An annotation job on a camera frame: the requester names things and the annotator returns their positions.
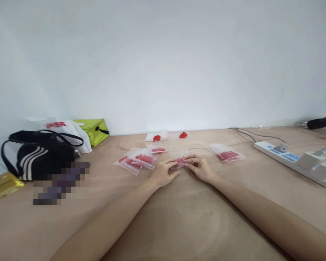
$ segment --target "bag strap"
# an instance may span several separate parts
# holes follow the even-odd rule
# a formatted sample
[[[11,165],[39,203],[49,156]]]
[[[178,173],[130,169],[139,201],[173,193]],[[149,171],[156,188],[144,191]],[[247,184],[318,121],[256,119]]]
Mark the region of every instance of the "bag strap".
[[[72,135],[72,134],[69,134],[69,133],[58,133],[58,132],[54,132],[54,131],[52,131],[52,130],[40,130],[40,131],[38,131],[38,132],[41,132],[41,131],[47,131],[47,132],[51,132],[51,133],[53,133],[53,134],[56,134],[59,138],[61,138],[66,144],[68,144],[68,145],[71,145],[71,146],[74,146],[74,147],[80,147],[80,146],[82,146],[83,145],[83,139],[82,138],[80,138],[80,137],[78,137],[78,136],[76,136],[76,135]],[[67,136],[67,137],[70,137],[70,138],[74,138],[74,139],[77,139],[77,140],[80,140],[80,141],[82,141],[82,143],[81,144],[78,144],[78,145],[74,145],[74,144],[71,144],[70,142],[68,142],[63,136]]]
[[[4,147],[5,147],[5,144],[8,142],[9,141],[5,141],[1,146],[1,158],[3,159],[8,171],[11,172],[16,177],[20,177],[21,175],[17,172],[16,168],[11,164],[11,162],[7,159],[7,157],[5,155]]]
[[[99,129],[99,126],[97,126],[95,128],[95,131],[101,131],[102,133],[109,134],[109,131],[108,130],[101,130],[101,129]]]

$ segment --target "black bag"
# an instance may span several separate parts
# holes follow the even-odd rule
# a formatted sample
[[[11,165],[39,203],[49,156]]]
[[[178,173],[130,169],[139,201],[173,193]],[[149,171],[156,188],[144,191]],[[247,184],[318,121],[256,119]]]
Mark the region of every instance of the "black bag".
[[[82,141],[73,145],[63,136]],[[4,147],[7,142],[23,144],[17,154],[17,169],[5,156]],[[26,131],[13,133],[1,146],[1,157],[7,169],[16,177],[24,181],[49,180],[48,175],[60,174],[61,169],[70,167],[74,161],[74,148],[82,146],[83,139],[68,133],[56,133],[51,130]]]

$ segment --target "yellow bottle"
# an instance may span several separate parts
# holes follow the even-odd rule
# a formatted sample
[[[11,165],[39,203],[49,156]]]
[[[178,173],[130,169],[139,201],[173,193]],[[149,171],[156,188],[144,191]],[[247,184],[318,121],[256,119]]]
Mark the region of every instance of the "yellow bottle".
[[[15,177],[10,172],[5,172],[0,175],[0,198],[8,196],[23,187],[24,183]]]

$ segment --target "finger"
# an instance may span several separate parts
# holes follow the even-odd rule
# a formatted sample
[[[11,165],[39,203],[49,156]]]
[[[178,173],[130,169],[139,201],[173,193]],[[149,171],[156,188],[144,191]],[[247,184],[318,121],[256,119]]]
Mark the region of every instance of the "finger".
[[[177,165],[177,161],[172,161],[172,162],[169,162],[169,163],[165,164],[165,166],[167,166],[169,169],[171,167],[174,167],[175,165]]]
[[[188,168],[188,169],[190,169],[194,173],[196,173],[196,171],[198,171],[198,168],[197,167],[194,167],[192,164],[189,164],[189,163],[185,163],[185,167]]]
[[[200,158],[200,156],[198,154],[191,154],[186,157],[186,159],[189,159],[189,158]]]
[[[177,161],[177,159],[167,159],[167,160],[163,160],[163,161],[161,161],[161,163],[163,163],[163,164],[167,164],[167,163],[169,163],[169,162],[173,162],[173,161]]]
[[[197,163],[197,164],[199,164],[199,163],[200,163],[200,158],[190,158],[190,159],[185,159],[184,162],[185,162],[185,163],[190,163],[190,164],[192,164],[192,163]]]
[[[174,171],[173,173],[171,173],[171,174],[169,175],[170,180],[175,179],[177,176],[180,175],[180,173],[181,173],[180,171]]]

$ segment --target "small plastic bag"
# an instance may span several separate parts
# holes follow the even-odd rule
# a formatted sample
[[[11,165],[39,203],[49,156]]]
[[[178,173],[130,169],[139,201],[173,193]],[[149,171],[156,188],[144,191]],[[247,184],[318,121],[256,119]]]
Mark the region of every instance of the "small plastic bag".
[[[177,160],[177,165],[172,167],[172,169],[178,169],[184,166],[184,160],[189,156],[188,149],[179,149],[179,150],[171,150],[170,157]]]
[[[133,162],[132,159],[129,159],[128,156],[135,153],[135,151],[140,150],[139,148],[132,148],[130,151],[128,151],[122,158],[120,158],[118,161],[114,163],[115,166],[121,167],[125,170],[128,170],[129,172],[133,173],[134,175],[137,175],[141,170],[141,165]]]
[[[146,147],[151,150],[153,154],[155,153],[162,153],[162,152],[168,152],[166,148],[164,147],[163,143],[161,142],[155,142],[155,143],[150,143],[147,144]]]
[[[218,157],[222,162],[233,162],[244,159],[245,156],[225,144],[212,143],[206,147],[211,153]]]
[[[130,164],[137,164],[144,168],[153,170],[156,166],[156,160],[159,154],[152,153],[148,148],[134,150],[132,154],[128,155],[128,160],[132,160]]]
[[[159,135],[160,140],[159,141],[167,141],[168,140],[168,132],[167,130],[157,131],[157,132],[149,132],[146,135],[145,141],[153,141],[154,137]]]
[[[169,141],[178,141],[191,138],[191,134],[187,130],[181,130],[176,132],[168,132],[168,140]]]

